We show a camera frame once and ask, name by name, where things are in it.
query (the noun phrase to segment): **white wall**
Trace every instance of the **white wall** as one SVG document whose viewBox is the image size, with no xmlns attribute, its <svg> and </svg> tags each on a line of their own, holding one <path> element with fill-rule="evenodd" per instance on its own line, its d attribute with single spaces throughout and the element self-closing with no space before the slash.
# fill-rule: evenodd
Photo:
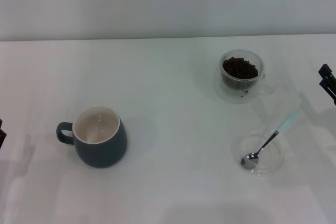
<svg viewBox="0 0 336 224">
<path fill-rule="evenodd" d="M 0 40 L 336 33 L 336 0 L 0 0 Z"/>
</svg>

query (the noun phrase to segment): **dark blue mug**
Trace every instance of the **dark blue mug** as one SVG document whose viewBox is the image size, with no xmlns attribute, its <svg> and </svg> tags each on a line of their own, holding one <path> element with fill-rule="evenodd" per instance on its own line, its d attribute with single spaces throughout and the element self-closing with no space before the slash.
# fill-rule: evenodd
<svg viewBox="0 0 336 224">
<path fill-rule="evenodd" d="M 62 131 L 72 131 L 66 136 Z M 120 117 L 111 109 L 94 106 L 83 111 L 74 123 L 60 123 L 57 138 L 74 145 L 84 163 L 105 168 L 118 162 L 127 149 L 127 136 Z"/>
</svg>

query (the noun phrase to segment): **white tabletop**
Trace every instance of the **white tabletop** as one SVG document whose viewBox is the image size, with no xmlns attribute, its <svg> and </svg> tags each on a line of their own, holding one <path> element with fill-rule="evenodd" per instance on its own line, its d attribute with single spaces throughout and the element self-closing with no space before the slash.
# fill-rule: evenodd
<svg viewBox="0 0 336 224">
<path fill-rule="evenodd" d="M 217 89 L 223 53 L 259 54 L 272 95 L 245 104 Z M 336 107 L 319 86 L 336 71 L 336 35 L 0 43 L 0 222 L 25 224 L 336 223 Z M 106 169 L 56 138 L 92 105 L 116 110 L 129 138 Z M 232 141 L 301 106 L 268 177 L 234 162 Z"/>
</svg>

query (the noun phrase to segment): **glass bowl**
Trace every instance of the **glass bowl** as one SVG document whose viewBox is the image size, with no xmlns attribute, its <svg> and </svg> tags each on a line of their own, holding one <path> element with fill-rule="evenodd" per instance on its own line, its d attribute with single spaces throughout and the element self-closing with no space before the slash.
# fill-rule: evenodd
<svg viewBox="0 0 336 224">
<path fill-rule="evenodd" d="M 252 79 L 239 79 L 229 75 L 225 71 L 223 63 L 225 60 L 228 60 L 231 57 L 244 58 L 244 60 L 248 60 L 252 65 L 256 66 L 256 69 L 258 70 L 258 76 Z M 251 88 L 258 83 L 261 77 L 264 76 L 264 63 L 262 59 L 253 52 L 245 50 L 232 50 L 225 53 L 220 60 L 221 60 L 220 72 L 222 76 L 222 82 L 224 83 L 225 86 L 227 86 L 232 90 L 242 91 L 237 92 L 237 96 L 241 96 L 241 94 L 248 93 L 249 90 L 251 90 Z"/>
<path fill-rule="evenodd" d="M 232 155 L 237 165 L 243 170 L 258 176 L 268 176 L 278 169 L 282 164 L 284 153 L 276 138 L 261 150 L 259 162 L 254 169 L 246 170 L 240 164 L 246 154 L 258 151 L 268 138 L 269 135 L 267 134 L 252 132 L 234 140 L 232 143 Z"/>
</svg>

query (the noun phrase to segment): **metal spoon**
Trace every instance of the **metal spoon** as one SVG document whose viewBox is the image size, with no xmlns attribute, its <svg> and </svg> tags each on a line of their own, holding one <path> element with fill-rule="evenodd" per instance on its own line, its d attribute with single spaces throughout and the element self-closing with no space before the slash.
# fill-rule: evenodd
<svg viewBox="0 0 336 224">
<path fill-rule="evenodd" d="M 283 133 L 292 123 L 294 123 L 301 115 L 298 109 L 293 110 L 288 114 L 285 120 L 280 124 L 278 129 L 273 132 L 272 136 L 262 145 L 262 147 L 255 153 L 245 155 L 240 162 L 240 165 L 246 170 L 254 169 L 259 162 L 259 152 L 265 148 L 279 133 Z"/>
</svg>

